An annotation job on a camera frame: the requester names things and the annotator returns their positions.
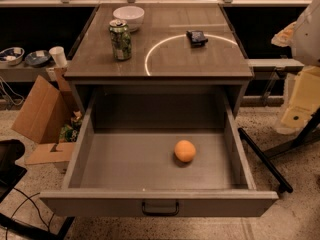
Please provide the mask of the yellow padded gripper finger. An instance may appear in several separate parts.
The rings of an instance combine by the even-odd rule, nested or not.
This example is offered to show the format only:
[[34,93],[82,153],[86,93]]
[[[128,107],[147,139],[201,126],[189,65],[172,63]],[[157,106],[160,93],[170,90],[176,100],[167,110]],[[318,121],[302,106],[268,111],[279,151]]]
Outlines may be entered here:
[[304,66],[297,74],[289,73],[284,92],[280,125],[290,130],[302,129],[320,107],[320,68]]

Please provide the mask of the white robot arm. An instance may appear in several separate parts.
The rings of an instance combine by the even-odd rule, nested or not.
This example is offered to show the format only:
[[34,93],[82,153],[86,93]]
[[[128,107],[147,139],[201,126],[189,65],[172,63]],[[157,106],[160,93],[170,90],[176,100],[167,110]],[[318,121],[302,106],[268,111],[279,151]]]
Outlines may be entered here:
[[313,0],[298,17],[291,51],[304,67],[295,77],[281,123],[302,128],[320,107],[320,0]]

